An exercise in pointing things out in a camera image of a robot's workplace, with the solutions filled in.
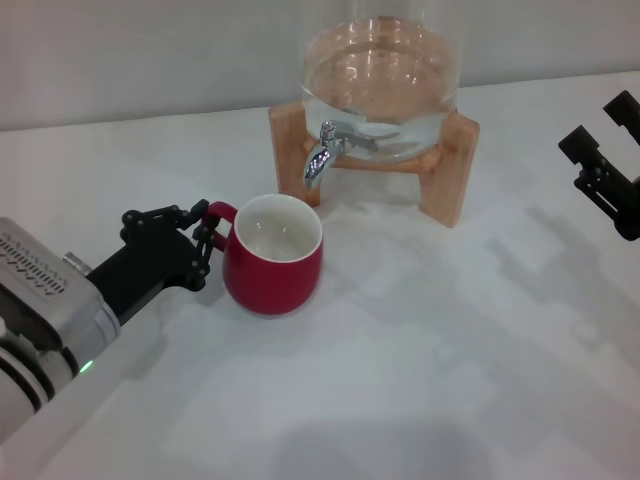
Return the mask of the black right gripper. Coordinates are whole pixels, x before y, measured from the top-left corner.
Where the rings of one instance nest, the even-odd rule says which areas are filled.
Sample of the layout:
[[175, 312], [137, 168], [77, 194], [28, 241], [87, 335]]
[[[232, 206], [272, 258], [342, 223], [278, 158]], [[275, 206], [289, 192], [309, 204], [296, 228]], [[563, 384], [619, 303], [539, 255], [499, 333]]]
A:
[[[640, 105], [629, 91], [622, 91], [603, 110], [640, 145]], [[600, 153], [599, 144], [583, 126], [558, 147], [574, 165], [581, 166], [574, 186], [613, 221], [625, 240], [638, 240], [639, 183], [631, 182]]]

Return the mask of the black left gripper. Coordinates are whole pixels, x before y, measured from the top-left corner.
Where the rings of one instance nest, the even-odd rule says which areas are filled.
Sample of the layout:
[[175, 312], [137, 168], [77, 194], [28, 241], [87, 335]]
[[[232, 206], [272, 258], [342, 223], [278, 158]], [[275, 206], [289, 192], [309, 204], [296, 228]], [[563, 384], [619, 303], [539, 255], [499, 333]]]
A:
[[[175, 229], [187, 230], [199, 223], [208, 206], [209, 202], [202, 199], [189, 210], [170, 205], [123, 214], [125, 246], [87, 276], [119, 322], [128, 322], [167, 288], [192, 292], [204, 288], [219, 223], [201, 222], [192, 234], [196, 246]], [[150, 226], [173, 229], [135, 230]]]

